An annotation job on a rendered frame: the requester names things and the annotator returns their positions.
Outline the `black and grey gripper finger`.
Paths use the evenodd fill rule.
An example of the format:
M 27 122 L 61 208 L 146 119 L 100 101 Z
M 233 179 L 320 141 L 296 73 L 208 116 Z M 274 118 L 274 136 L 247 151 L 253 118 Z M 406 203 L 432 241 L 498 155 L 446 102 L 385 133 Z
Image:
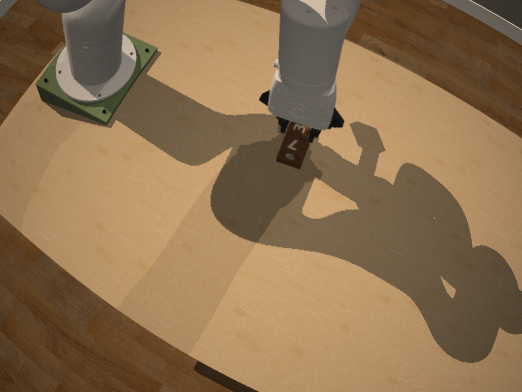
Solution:
M 334 108 L 334 112 L 333 112 L 333 116 L 332 116 L 332 121 L 328 127 L 328 129 L 331 129 L 332 127 L 333 128 L 342 128 L 343 127 L 343 124 L 344 124 L 344 119 L 341 117 L 341 115 L 339 114 L 339 112 L 336 110 L 336 108 Z M 311 128 L 311 131 L 310 131 L 310 136 L 309 136 L 309 141 L 310 143 L 313 143 L 313 138 L 316 137 L 318 138 L 319 137 L 319 134 L 320 134 L 321 130 L 317 130 L 317 129 L 313 129 Z
M 266 106 L 268 106 L 268 101 L 269 101 L 269 95 L 270 95 L 270 90 L 264 92 L 261 94 L 260 96 L 260 99 L 259 101 L 261 101 L 262 103 L 264 103 Z M 285 133 L 286 129 L 287 129 L 287 126 L 288 126 L 288 123 L 289 123 L 289 120 L 286 120 L 286 119 L 283 119 L 283 118 L 280 118 L 280 117 L 277 117 L 276 118 L 279 120 L 278 121 L 278 125 L 281 126 L 281 131 L 280 133 Z

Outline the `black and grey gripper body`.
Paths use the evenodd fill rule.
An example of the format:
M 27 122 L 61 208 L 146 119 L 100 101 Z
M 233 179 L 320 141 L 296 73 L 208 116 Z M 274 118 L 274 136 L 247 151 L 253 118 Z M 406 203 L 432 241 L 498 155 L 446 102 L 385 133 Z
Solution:
M 336 104 L 336 80 L 325 93 L 303 95 L 289 90 L 279 79 L 278 72 L 277 69 L 270 89 L 270 113 L 313 129 L 327 130 Z

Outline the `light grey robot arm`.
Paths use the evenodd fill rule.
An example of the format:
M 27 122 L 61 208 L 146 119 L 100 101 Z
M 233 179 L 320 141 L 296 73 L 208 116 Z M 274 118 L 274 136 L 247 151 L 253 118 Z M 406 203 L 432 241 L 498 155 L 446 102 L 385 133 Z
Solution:
M 62 13 L 66 46 L 56 64 L 61 90 L 86 103 L 118 93 L 136 66 L 134 45 L 123 35 L 126 0 L 37 1 Z M 288 89 L 318 95 L 333 86 L 343 42 L 361 1 L 281 0 L 274 67 Z

